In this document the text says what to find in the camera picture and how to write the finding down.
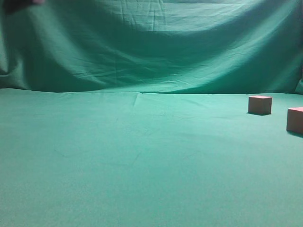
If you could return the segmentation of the blurred hand at top edge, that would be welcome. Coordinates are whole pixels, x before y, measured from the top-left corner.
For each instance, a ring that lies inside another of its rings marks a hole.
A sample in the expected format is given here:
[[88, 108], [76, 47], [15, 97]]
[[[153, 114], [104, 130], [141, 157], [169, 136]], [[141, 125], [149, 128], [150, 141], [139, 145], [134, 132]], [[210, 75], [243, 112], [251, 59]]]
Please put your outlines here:
[[44, 0], [4, 0], [2, 9], [6, 15], [11, 15], [28, 7], [41, 5], [44, 2]]

